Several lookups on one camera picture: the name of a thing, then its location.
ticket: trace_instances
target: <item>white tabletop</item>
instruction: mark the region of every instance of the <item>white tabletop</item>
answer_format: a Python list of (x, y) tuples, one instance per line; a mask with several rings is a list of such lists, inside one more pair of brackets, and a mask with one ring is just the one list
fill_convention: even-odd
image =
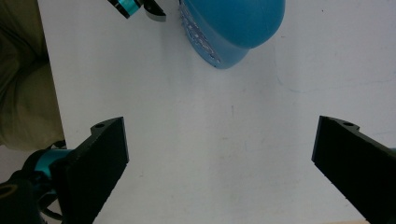
[(362, 219), (311, 161), (318, 116), (396, 146), (396, 2), (287, 1), (236, 66), (167, 22), (106, 0), (39, 0), (70, 148), (123, 116), (131, 161), (95, 223), (324, 223)]

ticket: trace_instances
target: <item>blue bottle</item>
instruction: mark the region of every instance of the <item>blue bottle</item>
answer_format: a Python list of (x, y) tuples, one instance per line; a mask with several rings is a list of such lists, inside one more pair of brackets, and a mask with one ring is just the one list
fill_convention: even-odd
[(285, 0), (179, 0), (182, 23), (198, 54), (229, 68), (279, 28)]

